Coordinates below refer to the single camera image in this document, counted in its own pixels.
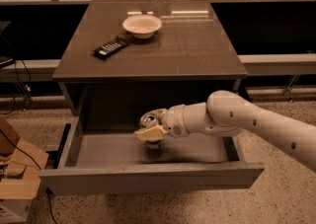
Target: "black object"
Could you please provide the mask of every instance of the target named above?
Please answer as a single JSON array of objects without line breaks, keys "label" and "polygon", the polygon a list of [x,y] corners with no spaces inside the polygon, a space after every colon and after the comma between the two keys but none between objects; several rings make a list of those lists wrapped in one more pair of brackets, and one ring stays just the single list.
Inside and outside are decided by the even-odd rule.
[{"label": "black object", "polygon": [[107,59],[109,56],[118,52],[122,48],[128,46],[129,43],[122,37],[116,37],[113,40],[108,41],[107,43],[99,46],[94,50],[95,56],[101,59]]},{"label": "black object", "polygon": [[12,57],[1,56],[0,57],[0,69],[8,66],[10,64],[13,64],[14,62],[15,62],[15,60]]}]

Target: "white robotic arm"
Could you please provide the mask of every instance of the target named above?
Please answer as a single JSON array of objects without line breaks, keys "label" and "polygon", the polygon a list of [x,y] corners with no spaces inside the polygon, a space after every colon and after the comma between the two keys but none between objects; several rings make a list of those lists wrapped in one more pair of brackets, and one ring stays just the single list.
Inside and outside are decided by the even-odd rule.
[{"label": "white robotic arm", "polygon": [[244,128],[316,171],[316,126],[261,109],[227,91],[211,94],[206,103],[148,112],[140,122],[144,127],[134,134],[151,143],[165,134],[233,136]]}]

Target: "floor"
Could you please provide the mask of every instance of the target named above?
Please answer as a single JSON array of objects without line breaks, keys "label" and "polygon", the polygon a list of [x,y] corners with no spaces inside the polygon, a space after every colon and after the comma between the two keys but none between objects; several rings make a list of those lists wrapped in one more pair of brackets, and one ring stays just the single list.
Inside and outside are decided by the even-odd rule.
[{"label": "floor", "polygon": [[[316,90],[294,89],[289,103],[280,90],[249,90],[261,108],[316,125]],[[58,147],[71,112],[62,97],[34,98],[24,112],[4,115],[43,150]],[[53,196],[57,223],[315,223],[316,173],[248,131],[238,141],[247,162],[265,170],[249,189],[122,195]],[[45,185],[39,188],[27,223],[53,223]]]}]

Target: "open drawer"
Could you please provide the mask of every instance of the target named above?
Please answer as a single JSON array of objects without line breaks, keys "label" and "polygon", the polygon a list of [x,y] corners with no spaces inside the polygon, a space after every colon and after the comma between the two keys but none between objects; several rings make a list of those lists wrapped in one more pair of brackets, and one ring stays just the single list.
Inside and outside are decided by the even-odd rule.
[{"label": "open drawer", "polygon": [[[78,115],[59,166],[42,171],[40,177],[58,195],[250,187],[264,166],[245,162],[233,138],[198,133],[186,138],[170,137],[160,149],[152,150],[132,133],[145,112],[178,102],[205,100],[204,95],[210,91],[208,85],[83,85]],[[172,95],[166,95],[170,90],[174,90]]]}]

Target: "robotic hand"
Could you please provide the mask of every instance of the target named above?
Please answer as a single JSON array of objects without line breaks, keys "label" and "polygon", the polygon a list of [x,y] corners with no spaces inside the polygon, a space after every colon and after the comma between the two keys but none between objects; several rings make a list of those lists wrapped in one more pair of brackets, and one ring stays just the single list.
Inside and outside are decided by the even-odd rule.
[{"label": "robotic hand", "polygon": [[140,123],[143,128],[134,134],[151,145],[166,134],[234,136],[244,128],[316,172],[316,126],[261,109],[227,91],[211,94],[206,103],[147,112]]}]

